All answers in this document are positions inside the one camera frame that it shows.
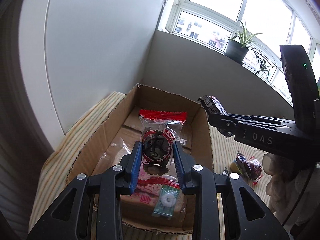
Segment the white gloved right hand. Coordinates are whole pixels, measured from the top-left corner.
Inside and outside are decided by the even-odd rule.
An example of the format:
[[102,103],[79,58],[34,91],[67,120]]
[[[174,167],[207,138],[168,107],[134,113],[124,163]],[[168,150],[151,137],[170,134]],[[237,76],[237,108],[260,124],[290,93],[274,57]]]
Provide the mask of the white gloved right hand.
[[271,176],[266,194],[276,218],[286,226],[308,222],[319,205],[319,164],[308,182],[309,169],[295,172],[293,161],[271,153],[263,156],[263,170]]

